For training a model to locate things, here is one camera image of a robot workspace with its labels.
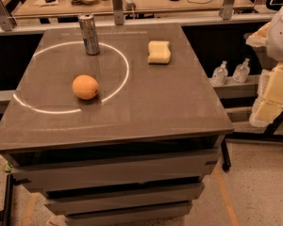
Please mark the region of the foam padded gripper finger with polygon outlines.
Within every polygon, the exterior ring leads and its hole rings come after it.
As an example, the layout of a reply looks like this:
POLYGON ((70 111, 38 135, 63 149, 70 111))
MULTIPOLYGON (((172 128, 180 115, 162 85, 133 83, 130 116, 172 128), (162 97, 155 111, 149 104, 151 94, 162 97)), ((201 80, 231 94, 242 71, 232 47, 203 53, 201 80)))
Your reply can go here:
POLYGON ((258 80, 258 97, 251 109, 249 122, 266 127, 283 112, 283 62, 271 70, 263 70, 258 80))
POLYGON ((258 31, 250 35, 246 43, 253 47, 262 47, 267 44, 268 30, 271 23, 263 25, 258 31))

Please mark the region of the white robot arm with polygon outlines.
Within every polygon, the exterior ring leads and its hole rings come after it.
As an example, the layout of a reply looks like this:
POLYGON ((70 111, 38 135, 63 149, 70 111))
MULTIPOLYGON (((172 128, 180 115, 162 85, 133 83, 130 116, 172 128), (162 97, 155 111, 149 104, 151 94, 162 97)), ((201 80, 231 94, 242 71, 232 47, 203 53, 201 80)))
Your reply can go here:
POLYGON ((263 70, 258 80, 258 97, 249 122, 266 127, 283 111, 283 6, 273 19, 246 40, 253 47, 264 46, 267 56, 277 62, 270 71, 263 70))

